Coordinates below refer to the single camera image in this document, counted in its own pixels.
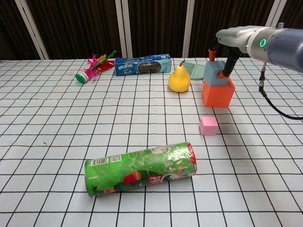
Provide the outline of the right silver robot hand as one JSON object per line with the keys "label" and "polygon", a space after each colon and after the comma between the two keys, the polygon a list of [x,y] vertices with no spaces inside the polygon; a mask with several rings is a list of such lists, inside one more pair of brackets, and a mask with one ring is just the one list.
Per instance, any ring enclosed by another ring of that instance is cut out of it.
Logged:
{"label": "right silver robot hand", "polygon": [[237,26],[218,31],[212,39],[208,52],[209,60],[214,61],[216,50],[219,45],[227,46],[229,55],[224,69],[217,74],[217,78],[228,78],[234,69],[239,57],[247,52],[247,43],[250,36],[260,28],[260,26]]}

